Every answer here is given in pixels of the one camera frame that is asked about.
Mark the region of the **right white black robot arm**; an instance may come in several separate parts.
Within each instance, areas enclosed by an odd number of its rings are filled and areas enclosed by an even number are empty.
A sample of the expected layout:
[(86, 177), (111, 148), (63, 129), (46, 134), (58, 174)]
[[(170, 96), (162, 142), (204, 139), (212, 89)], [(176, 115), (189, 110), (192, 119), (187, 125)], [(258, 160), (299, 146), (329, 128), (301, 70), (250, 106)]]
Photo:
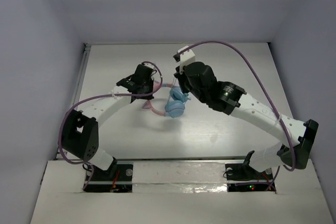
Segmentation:
[(319, 124), (280, 114), (254, 99), (232, 82), (218, 81), (212, 68), (202, 62), (176, 67), (174, 74), (184, 93), (192, 93), (214, 111), (246, 121), (278, 140), (262, 151), (250, 151), (244, 162), (234, 165), (228, 179), (248, 181), (265, 170), (286, 165), (294, 169), (307, 167)]

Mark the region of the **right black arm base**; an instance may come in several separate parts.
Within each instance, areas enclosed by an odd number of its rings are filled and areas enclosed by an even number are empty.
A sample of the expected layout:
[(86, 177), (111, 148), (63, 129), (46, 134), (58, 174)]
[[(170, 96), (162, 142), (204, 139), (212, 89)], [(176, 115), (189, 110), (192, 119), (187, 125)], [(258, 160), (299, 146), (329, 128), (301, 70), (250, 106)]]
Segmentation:
[(254, 151), (249, 152), (242, 163), (225, 165), (223, 177), (228, 181), (228, 192), (276, 192), (272, 172), (257, 172), (249, 166), (253, 153)]

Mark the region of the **pink blue cat-ear headphones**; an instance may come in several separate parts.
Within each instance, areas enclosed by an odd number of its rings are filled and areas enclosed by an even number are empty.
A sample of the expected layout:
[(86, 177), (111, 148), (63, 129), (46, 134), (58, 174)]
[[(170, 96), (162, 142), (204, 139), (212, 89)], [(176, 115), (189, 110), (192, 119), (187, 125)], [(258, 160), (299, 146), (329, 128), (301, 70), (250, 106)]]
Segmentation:
[(151, 110), (156, 115), (173, 119), (182, 116), (185, 111), (185, 104), (191, 100), (189, 94), (182, 92), (181, 88), (176, 85), (176, 79), (172, 83), (162, 83), (161, 88), (170, 88), (169, 98), (165, 104), (164, 111), (155, 109), (150, 100), (144, 102), (142, 109)]

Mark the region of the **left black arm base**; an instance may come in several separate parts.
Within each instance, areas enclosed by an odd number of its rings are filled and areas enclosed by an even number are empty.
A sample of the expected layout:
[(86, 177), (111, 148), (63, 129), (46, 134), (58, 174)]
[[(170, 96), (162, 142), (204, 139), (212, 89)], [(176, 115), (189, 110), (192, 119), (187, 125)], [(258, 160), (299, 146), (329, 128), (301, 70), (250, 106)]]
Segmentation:
[(132, 163), (119, 163), (114, 160), (107, 170), (90, 164), (83, 164), (86, 171), (83, 191), (86, 193), (131, 193)]

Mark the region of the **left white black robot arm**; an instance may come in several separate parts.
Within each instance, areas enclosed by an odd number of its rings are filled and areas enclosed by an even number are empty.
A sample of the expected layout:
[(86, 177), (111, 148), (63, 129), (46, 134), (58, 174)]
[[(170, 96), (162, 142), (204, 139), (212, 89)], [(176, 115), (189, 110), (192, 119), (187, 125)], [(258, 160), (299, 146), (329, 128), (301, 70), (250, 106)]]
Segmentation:
[(61, 123), (58, 148), (61, 156), (70, 153), (79, 163), (90, 165), (92, 173), (111, 179), (117, 172), (117, 160), (99, 146), (99, 127), (123, 107), (136, 99), (151, 100), (158, 67), (144, 61), (133, 74), (121, 79), (107, 94), (84, 99), (73, 105)]

